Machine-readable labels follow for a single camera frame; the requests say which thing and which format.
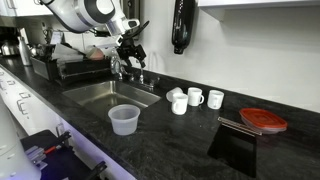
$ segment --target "white mug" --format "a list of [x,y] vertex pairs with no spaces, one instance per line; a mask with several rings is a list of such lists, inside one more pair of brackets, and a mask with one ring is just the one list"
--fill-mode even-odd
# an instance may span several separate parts
[[172,102],[173,94],[175,94],[175,93],[183,93],[183,92],[182,92],[181,88],[176,87],[176,88],[172,89],[171,91],[167,92],[167,95],[166,95],[167,100]]
[[188,89],[188,104],[190,106],[199,106],[204,101],[202,90],[199,88],[191,87]]
[[224,93],[217,90],[211,90],[208,97],[208,107],[211,109],[220,109]]
[[188,105],[188,96],[183,93],[173,94],[171,110],[174,114],[182,115],[186,113]]

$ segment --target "granite countertop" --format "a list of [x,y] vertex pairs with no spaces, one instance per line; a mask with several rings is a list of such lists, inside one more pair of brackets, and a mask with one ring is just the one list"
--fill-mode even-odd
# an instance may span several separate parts
[[[285,132],[256,138],[256,179],[320,179],[319,113],[159,75],[159,87],[152,93],[161,100],[141,111],[134,134],[118,136],[110,122],[62,95],[69,89],[112,80],[112,76],[61,87],[35,74],[33,67],[24,67],[20,58],[0,57],[0,66],[137,179],[251,179],[207,155],[220,126],[217,118],[241,122],[238,112],[246,107],[269,110],[288,122]],[[188,87],[199,87],[205,97],[211,89],[222,90],[223,107],[212,110],[205,101],[199,107],[188,106],[184,115],[174,115],[165,93],[176,86],[184,93]]]

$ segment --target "red lid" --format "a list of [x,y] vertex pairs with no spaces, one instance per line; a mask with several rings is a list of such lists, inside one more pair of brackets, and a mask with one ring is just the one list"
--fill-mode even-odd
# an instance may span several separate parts
[[263,109],[243,108],[240,114],[259,128],[286,128],[288,126],[285,120]]

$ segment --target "backsplash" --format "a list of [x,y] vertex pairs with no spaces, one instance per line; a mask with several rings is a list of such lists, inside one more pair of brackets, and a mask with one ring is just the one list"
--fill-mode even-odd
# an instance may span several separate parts
[[[146,51],[147,70],[320,112],[320,7],[232,10],[224,22],[197,9],[191,43],[176,55],[174,3],[142,1],[142,23],[150,24],[138,43]],[[41,21],[63,29],[54,17],[20,18],[29,41],[44,42]],[[64,34],[79,50],[98,39]]]

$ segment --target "clear plastic cup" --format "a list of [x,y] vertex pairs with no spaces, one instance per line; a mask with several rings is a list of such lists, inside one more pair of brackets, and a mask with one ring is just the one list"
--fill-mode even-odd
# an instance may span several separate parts
[[139,115],[140,109],[130,104],[115,106],[108,112],[113,132],[121,136],[129,135],[136,131]]

